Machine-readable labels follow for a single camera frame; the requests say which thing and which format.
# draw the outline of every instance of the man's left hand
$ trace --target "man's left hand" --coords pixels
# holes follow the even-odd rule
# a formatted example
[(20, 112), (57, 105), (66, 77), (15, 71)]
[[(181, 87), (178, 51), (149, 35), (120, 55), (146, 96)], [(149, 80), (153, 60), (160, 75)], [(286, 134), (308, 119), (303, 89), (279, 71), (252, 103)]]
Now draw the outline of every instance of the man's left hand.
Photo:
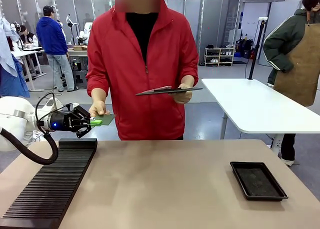
[[(182, 83), (179, 86), (179, 88), (188, 89), (188, 88), (191, 88), (191, 86), (189, 86), (188, 84)], [(174, 94), (172, 94), (172, 97), (176, 103), (186, 104), (186, 103), (190, 102), (190, 100), (192, 98), (192, 91), (174, 93)]]

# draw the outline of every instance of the red jacket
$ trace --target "red jacket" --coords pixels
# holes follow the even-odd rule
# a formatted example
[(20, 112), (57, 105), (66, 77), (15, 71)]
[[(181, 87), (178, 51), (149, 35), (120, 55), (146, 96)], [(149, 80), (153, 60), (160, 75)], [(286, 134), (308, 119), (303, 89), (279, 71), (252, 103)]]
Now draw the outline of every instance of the red jacket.
[(184, 134), (185, 107), (168, 94), (136, 96), (172, 86), (192, 75), (198, 82), (198, 53), (190, 25), (161, 0), (143, 60), (138, 40), (124, 12), (115, 8), (93, 23), (88, 45), (87, 92), (110, 88), (121, 140), (174, 140)]

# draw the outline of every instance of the person in brown apron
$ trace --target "person in brown apron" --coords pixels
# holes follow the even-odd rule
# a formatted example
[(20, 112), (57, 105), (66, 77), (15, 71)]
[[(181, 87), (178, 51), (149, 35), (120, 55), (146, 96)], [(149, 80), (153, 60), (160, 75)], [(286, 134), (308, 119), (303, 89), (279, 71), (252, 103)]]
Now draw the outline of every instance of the person in brown apron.
[[(320, 75), (320, 0), (302, 0), (302, 4), (304, 9), (266, 37), (263, 50), (273, 66), (268, 85), (309, 107), (314, 104)], [(295, 161), (295, 136), (285, 134), (281, 144), (281, 159), (288, 166)]]

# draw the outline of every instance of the blue fabric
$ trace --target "blue fabric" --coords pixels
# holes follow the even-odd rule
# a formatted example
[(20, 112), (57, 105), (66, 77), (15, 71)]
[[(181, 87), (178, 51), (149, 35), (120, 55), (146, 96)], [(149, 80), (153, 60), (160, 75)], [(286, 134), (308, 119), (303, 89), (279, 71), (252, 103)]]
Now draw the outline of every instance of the blue fabric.
[(45, 16), (39, 20), (36, 35), (48, 55), (65, 55), (68, 52), (62, 28), (52, 18)]
[(4, 70), (4, 68), (0, 65), (0, 95), (2, 97), (11, 96), (18, 97), (22, 96), (25, 98), (29, 98), (29, 90), (24, 78), (24, 73), (22, 67), (17, 59), (12, 55), (12, 59), (14, 61), (15, 69), (17, 71), (17, 76), (11, 75), (9, 72)]

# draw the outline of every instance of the shoe rack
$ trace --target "shoe rack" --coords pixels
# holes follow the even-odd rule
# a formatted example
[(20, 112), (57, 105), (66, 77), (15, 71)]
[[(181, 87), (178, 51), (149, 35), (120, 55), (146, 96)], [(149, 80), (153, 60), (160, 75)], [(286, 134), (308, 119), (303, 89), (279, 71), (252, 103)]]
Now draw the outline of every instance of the shoe rack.
[(234, 63), (234, 55), (235, 55), (234, 47), (205, 48), (204, 49), (204, 66), (214, 65), (219, 67), (224, 64), (232, 66)]

